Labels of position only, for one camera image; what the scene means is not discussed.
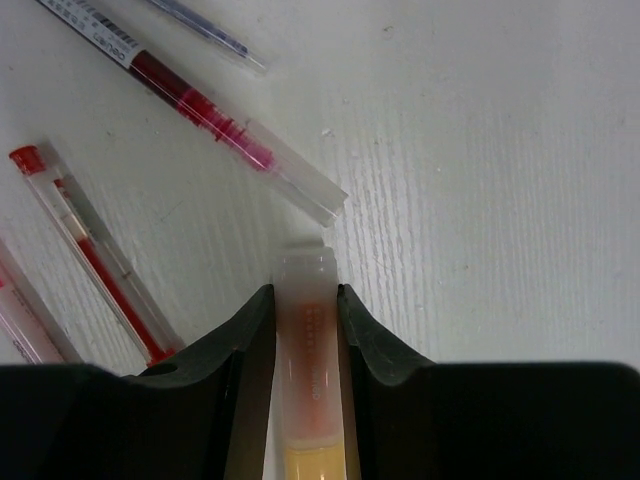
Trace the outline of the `dark blue clear pen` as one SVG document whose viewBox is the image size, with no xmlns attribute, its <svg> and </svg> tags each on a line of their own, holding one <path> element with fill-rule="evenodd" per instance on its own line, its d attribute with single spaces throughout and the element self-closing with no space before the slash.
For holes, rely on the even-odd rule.
<svg viewBox="0 0 640 480">
<path fill-rule="evenodd" d="M 255 48 L 241 40 L 237 34 L 201 15 L 181 1 L 149 0 L 148 4 L 256 73 L 265 74 L 268 71 L 269 62 Z"/>
</svg>

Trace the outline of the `pink clear gel pen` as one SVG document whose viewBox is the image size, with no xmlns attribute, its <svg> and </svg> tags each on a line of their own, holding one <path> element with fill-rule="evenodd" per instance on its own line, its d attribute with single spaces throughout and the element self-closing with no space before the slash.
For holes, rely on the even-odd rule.
<svg viewBox="0 0 640 480">
<path fill-rule="evenodd" d="M 1 330 L 29 364 L 83 362 L 4 242 L 1 242 Z"/>
</svg>

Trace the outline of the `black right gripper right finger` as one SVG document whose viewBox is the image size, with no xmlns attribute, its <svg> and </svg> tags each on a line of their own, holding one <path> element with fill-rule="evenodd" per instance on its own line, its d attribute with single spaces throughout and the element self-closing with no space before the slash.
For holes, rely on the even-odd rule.
<svg viewBox="0 0 640 480">
<path fill-rule="evenodd" d="M 617 362 L 436 363 L 352 287 L 342 326 L 351 479 L 635 479 L 639 374 Z"/>
</svg>

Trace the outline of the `dark red clear pen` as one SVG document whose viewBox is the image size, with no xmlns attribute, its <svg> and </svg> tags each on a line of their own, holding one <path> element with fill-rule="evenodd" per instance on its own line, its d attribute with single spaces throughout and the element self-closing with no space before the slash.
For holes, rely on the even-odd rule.
<svg viewBox="0 0 640 480">
<path fill-rule="evenodd" d="M 329 227 L 348 195 L 256 120 L 216 95 L 209 98 L 152 55 L 88 1 L 42 1 L 48 12 L 153 92 L 209 132 L 294 206 Z"/>
</svg>

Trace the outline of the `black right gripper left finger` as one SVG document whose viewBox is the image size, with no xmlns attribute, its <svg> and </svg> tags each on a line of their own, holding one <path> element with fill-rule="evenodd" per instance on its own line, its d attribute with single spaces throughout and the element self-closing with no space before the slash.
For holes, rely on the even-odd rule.
<svg viewBox="0 0 640 480">
<path fill-rule="evenodd" d="M 259 479 L 274 291 L 137 375 L 88 364 L 1 370 L 5 479 Z"/>
</svg>

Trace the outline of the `orange yellow highlighter marker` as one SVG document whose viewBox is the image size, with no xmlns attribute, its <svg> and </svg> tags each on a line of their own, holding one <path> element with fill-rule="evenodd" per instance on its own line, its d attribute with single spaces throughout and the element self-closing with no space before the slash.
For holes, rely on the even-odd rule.
<svg viewBox="0 0 640 480">
<path fill-rule="evenodd" d="M 279 253 L 272 285 L 284 477 L 346 479 L 333 250 L 316 244 Z"/>
</svg>

